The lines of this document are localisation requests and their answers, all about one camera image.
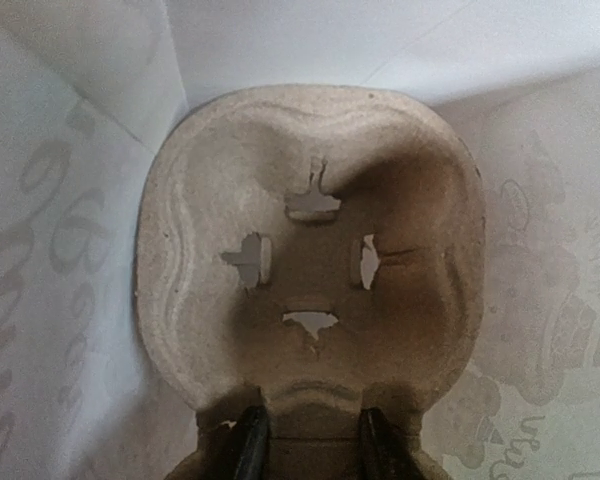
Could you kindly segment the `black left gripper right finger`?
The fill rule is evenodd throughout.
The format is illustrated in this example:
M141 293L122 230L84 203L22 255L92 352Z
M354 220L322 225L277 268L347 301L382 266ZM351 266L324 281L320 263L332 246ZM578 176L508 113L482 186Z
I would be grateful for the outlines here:
M402 479L398 437L379 408L364 409L359 421L361 463L365 479Z

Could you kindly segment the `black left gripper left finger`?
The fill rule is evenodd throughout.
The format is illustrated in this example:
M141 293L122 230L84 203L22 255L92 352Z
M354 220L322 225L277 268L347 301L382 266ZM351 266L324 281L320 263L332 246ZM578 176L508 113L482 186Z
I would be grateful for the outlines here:
M269 415L264 406L248 407L232 430L230 479L260 479L268 451Z

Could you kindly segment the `brown pulp cup carrier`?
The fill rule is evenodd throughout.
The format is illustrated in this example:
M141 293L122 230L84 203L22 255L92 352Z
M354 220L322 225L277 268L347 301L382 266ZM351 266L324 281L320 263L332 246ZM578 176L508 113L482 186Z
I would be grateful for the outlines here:
M486 211L465 143L397 92L280 85L221 96L161 146L138 218L135 311L194 410L175 479L230 479L232 430L269 415L260 479L365 479L379 408L402 479L443 479L424 415L483 317Z

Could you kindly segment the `white printed paper bag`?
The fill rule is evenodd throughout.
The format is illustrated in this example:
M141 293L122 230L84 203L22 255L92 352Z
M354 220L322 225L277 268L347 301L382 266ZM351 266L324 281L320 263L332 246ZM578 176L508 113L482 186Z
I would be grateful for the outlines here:
M430 105L484 176L495 292L424 420L455 479L600 479L600 1L0 1L0 479L161 479L194 413L134 327L149 165L281 83Z

